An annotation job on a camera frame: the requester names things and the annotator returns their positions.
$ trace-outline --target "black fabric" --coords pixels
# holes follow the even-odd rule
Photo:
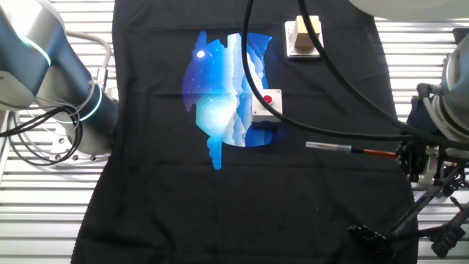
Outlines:
[[[387,64],[371,16],[347,0],[308,1],[325,47],[362,93],[395,114]],[[74,264],[349,263],[377,261],[349,235],[352,224],[385,232],[413,204],[395,161],[307,149],[306,141],[393,151],[282,126],[261,147],[222,146],[214,169],[207,140],[182,98],[201,31],[207,42],[241,32],[245,1],[116,0],[114,50],[121,117],[113,155],[92,196]],[[265,53],[284,114],[321,128],[391,134],[321,61],[286,57],[284,22],[296,1],[257,0],[251,31],[273,37]],[[416,263],[416,241],[394,247]]]

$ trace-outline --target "black cable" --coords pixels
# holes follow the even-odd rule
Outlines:
[[[407,132],[408,134],[417,136],[420,139],[424,139],[428,142],[432,142],[434,144],[440,145],[441,147],[453,147],[458,150],[469,150],[469,144],[455,142],[452,140],[444,139],[442,137],[433,136],[431,134],[425,133],[420,131],[419,129],[413,128],[403,122],[396,120],[393,116],[386,113],[382,110],[379,106],[375,105],[371,102],[368,98],[366,98],[361,92],[359,92],[349,81],[345,79],[345,77],[340,73],[337,69],[335,64],[330,60],[329,56],[322,47],[320,40],[316,36],[316,32],[314,31],[313,25],[311,24],[311,20],[309,19],[308,9],[306,8],[306,4],[304,0],[298,0],[298,5],[300,7],[301,15],[303,20],[305,21],[306,29],[308,30],[308,35],[311,38],[311,41],[314,44],[314,47],[320,53],[322,60],[329,68],[330,72],[334,75],[334,77],[339,81],[339,83],[360,103],[366,106],[369,110],[377,114],[386,122],[390,123],[391,125],[402,129],[403,131]]]
[[[280,121],[285,122],[293,127],[303,129],[305,131],[318,133],[326,136],[335,136],[341,137],[346,139],[364,139],[364,140],[375,140],[375,141],[391,141],[391,142],[399,142],[408,139],[414,139],[413,136],[409,135],[396,135],[396,136],[388,136],[388,135],[369,135],[369,134],[360,134],[360,133],[342,133],[336,131],[329,131],[321,128],[315,128],[309,125],[304,125],[303,123],[294,121],[288,117],[285,117],[283,114],[276,111],[272,106],[269,106],[262,95],[260,94],[259,90],[256,88],[256,84],[251,75],[251,71],[249,70],[248,66],[248,30],[249,30],[249,20],[251,17],[251,11],[253,6],[254,0],[248,0],[248,5],[246,7],[245,16],[244,16],[244,23],[243,23],[243,32],[242,32],[242,57],[243,57],[243,68],[245,72],[246,79],[251,87],[252,93],[256,96],[257,100],[264,106],[274,117],[280,119]]]
[[[67,112],[69,115],[70,115],[70,119],[72,120],[72,122],[74,123],[77,123],[79,120],[77,118],[77,116],[73,115],[74,113],[74,110],[75,109],[72,109],[72,108],[68,108],[68,107],[61,107],[60,108],[61,111],[65,111]],[[16,122],[16,117],[14,116],[14,114],[12,112],[10,112],[9,116],[8,116],[8,123],[7,123],[7,127],[10,128],[10,125],[11,125],[11,122],[13,121],[15,124],[17,124]],[[20,140],[21,142],[24,144],[24,146],[26,147],[26,149],[28,149],[31,153],[33,153],[35,156],[37,156],[38,158],[40,158],[41,160],[43,161],[47,161],[48,163],[46,164],[38,164],[38,163],[35,163],[35,162],[32,162],[30,161],[29,159],[23,157],[19,151],[16,149],[16,146],[14,145],[13,141],[12,141],[12,137],[11,136],[8,136],[8,140],[10,141],[10,145],[13,149],[13,151],[16,153],[16,155],[23,161],[25,161],[26,163],[28,164],[31,164],[33,166],[51,166],[51,165],[54,165],[54,164],[58,164],[58,163],[61,163],[63,161],[66,161],[68,158],[70,158],[74,153],[75,151],[78,149],[78,146],[80,145],[81,143],[81,138],[83,136],[83,126],[81,124],[81,122],[78,123],[78,127],[77,129],[75,129],[75,140],[73,141],[73,144],[72,144],[72,147],[70,148],[70,150],[68,151],[67,155],[65,155],[64,157],[60,158],[59,160],[57,161],[51,161],[49,160],[48,158],[45,158],[45,157],[42,157],[41,155],[37,154],[35,150],[31,149],[27,143],[25,143],[25,141],[23,140],[22,136],[20,134],[18,134],[18,136],[20,137]]]
[[[45,114],[41,114],[39,117],[35,117],[34,119],[29,120],[28,122],[25,122],[24,124],[21,124],[16,128],[13,128],[11,130],[7,129],[7,131],[0,133],[0,137],[14,136],[18,135],[19,133],[30,131],[32,128],[36,128],[37,126],[43,124],[45,121],[52,118],[54,115],[63,111],[65,111],[64,107],[59,107],[54,110],[48,111]]]

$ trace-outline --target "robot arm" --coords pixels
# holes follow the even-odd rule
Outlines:
[[[360,10],[392,21],[441,21],[466,18],[469,1],[465,0],[349,0]]]
[[[74,106],[86,103],[79,111],[84,135],[78,150],[90,155],[111,152],[118,103],[104,93],[104,81],[97,85],[75,54],[51,3],[20,3],[0,2],[0,107],[27,109],[33,101],[41,107],[57,106],[52,102]],[[55,118],[67,132],[74,128],[66,114]]]

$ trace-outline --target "blue graphic print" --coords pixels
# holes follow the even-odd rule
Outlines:
[[[248,62],[258,89],[268,89],[264,55],[272,37],[251,33],[248,36]],[[221,169],[222,143],[238,147],[270,144],[278,131],[251,127],[251,88],[241,60],[241,36],[228,36],[227,47],[215,40],[207,43],[200,32],[185,72],[182,96],[187,111],[196,105],[196,124],[210,138],[215,169]]]

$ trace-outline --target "cable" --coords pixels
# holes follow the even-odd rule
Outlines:
[[[112,53],[111,46],[109,45],[109,43],[107,43],[105,40],[103,40],[100,37],[96,37],[96,36],[93,36],[93,35],[90,35],[90,34],[86,34],[86,33],[82,33],[82,32],[72,32],[72,31],[69,31],[69,30],[67,30],[66,32],[67,32],[67,36],[95,41],[96,43],[99,43],[100,45],[102,45],[106,49],[106,57],[104,58],[104,62],[103,62],[102,67],[103,68],[108,67],[109,60],[111,59],[111,53]]]
[[[362,103],[365,107],[369,110],[377,114],[386,122],[390,123],[391,125],[402,129],[403,131],[407,132],[408,134],[417,136],[420,139],[424,139],[428,142],[432,142],[434,144],[438,144],[441,147],[454,147],[460,150],[469,150],[469,144],[455,142],[452,140],[447,140],[438,136],[433,136],[419,129],[413,128],[403,122],[396,120],[390,114],[383,111],[379,106],[376,106],[373,102],[371,102],[368,98],[361,94],[349,81],[345,79],[345,77],[340,73],[337,69],[335,64],[330,60],[329,56],[322,47],[320,40],[316,36],[316,32],[314,31],[313,25],[311,24],[311,20],[309,19],[308,9],[306,8],[306,4],[304,0],[298,0],[298,6],[300,7],[301,15],[306,25],[306,29],[308,30],[308,35],[311,38],[315,48],[320,53],[322,60],[329,68],[330,72],[333,76],[337,79],[337,81],[360,103]]]
[[[32,118],[34,118],[34,115],[31,114],[30,111],[28,111],[28,110],[25,110],[25,111],[26,111]],[[20,117],[18,117],[18,123],[21,124],[21,118],[20,118]],[[65,136],[65,137],[67,137],[67,136],[70,136],[71,134],[73,134],[73,132],[75,132],[75,129],[78,127],[78,123],[77,123],[77,124],[75,125],[75,127],[71,130],[71,132],[67,133],[66,135],[59,134],[59,133],[57,133],[57,132],[55,132],[55,131],[50,131],[50,130],[48,130],[47,128],[45,128],[43,125],[40,125],[40,127],[41,127],[42,129],[44,129],[45,131],[49,132],[49,133],[56,134],[57,136]]]
[[[18,118],[18,122],[19,124],[21,124],[21,119],[19,117],[19,114],[16,116]],[[49,155],[61,155],[61,154],[65,154],[65,153],[68,153],[68,151],[62,151],[60,153],[53,153],[53,152],[50,152],[50,151],[47,151],[47,150],[44,150],[42,149],[41,147],[37,146],[28,136],[28,132],[25,132],[23,133],[23,135],[19,134],[18,136],[24,136],[24,138],[29,142],[29,144],[31,144],[31,146],[33,146],[35,149],[37,149],[38,151],[42,152],[42,153],[45,153],[45,154],[49,154]]]
[[[288,117],[285,117],[283,114],[276,111],[272,106],[269,106],[262,95],[260,94],[259,90],[256,88],[256,84],[251,75],[251,71],[249,70],[248,66],[248,30],[249,30],[249,20],[251,17],[251,11],[253,6],[254,0],[248,0],[248,4],[245,11],[244,22],[243,22],[243,32],[242,32],[242,57],[243,57],[243,69],[245,72],[246,79],[251,87],[252,93],[256,96],[257,100],[264,106],[274,117],[280,119],[280,121],[285,122],[295,128],[303,129],[305,131],[318,133],[326,136],[335,136],[341,137],[346,139],[364,139],[364,140],[375,140],[375,141],[391,141],[391,142],[398,142],[408,139],[414,139],[413,136],[406,136],[406,135],[396,135],[396,136],[377,136],[377,135],[369,135],[369,134],[359,134],[359,133],[342,133],[336,131],[329,131],[321,128],[315,128],[309,125],[304,125],[303,123],[291,120]]]
[[[70,108],[59,108],[61,111],[66,111],[68,114],[72,114],[73,111],[70,110]],[[70,115],[70,118],[72,119],[72,122],[79,122],[79,120],[77,120],[77,118],[74,116],[74,115]],[[7,127],[8,129],[10,129],[10,125],[11,125],[11,122],[15,122],[15,116],[10,112],[9,113],[9,116],[8,116],[8,123],[7,123]],[[16,146],[13,144],[13,141],[12,141],[12,137],[9,136],[8,137],[8,140],[10,141],[10,145],[13,149],[13,151],[16,153],[16,155],[23,161],[25,161],[26,163],[28,164],[31,164],[33,166],[50,166],[50,165],[54,165],[54,164],[58,164],[60,162],[63,162],[63,161],[66,161],[68,158],[70,158],[73,153],[75,153],[75,151],[78,149],[78,146],[80,145],[81,143],[81,138],[83,136],[83,126],[81,123],[79,123],[79,127],[77,130],[75,130],[75,140],[73,141],[73,144],[72,144],[72,147],[70,148],[70,150],[67,152],[67,155],[65,155],[64,157],[60,158],[59,160],[57,161],[50,161],[48,158],[46,157],[43,157],[41,155],[39,155],[38,153],[36,153],[33,149],[31,149],[25,142],[24,140],[22,139],[21,135],[18,135],[20,137],[20,140],[21,142],[25,145],[25,147],[31,151],[31,153],[33,153],[35,156],[37,156],[39,159],[43,160],[43,161],[47,161],[48,163],[46,164],[38,164],[38,163],[35,163],[35,162],[32,162],[30,160],[28,160],[27,158],[23,157],[19,151],[16,149]]]
[[[14,135],[18,135],[19,133],[29,131],[32,128],[36,128],[40,124],[43,124],[45,121],[49,120],[54,115],[56,115],[56,114],[58,114],[62,111],[66,111],[64,107],[57,108],[57,109],[51,110],[49,112],[46,112],[45,114],[42,114],[39,117],[36,117],[32,120],[29,120],[28,122],[25,122],[24,124],[21,124],[18,127],[15,127],[11,130],[8,129],[7,131],[5,131],[3,133],[0,133],[0,137],[14,136]]]

